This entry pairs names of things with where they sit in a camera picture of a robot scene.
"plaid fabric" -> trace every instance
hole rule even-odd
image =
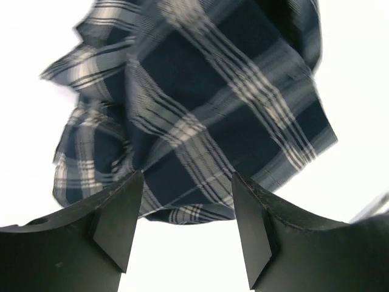
[[[76,30],[42,73],[80,94],[54,159],[62,206],[142,170],[140,217],[231,220],[235,170],[274,191],[336,142],[315,0],[96,0]]]

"checkered textile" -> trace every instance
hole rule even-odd
[[[274,191],[336,142],[315,0],[96,0],[76,30],[42,73],[80,95],[54,159],[62,206],[141,170],[139,217],[231,220],[235,170]]]

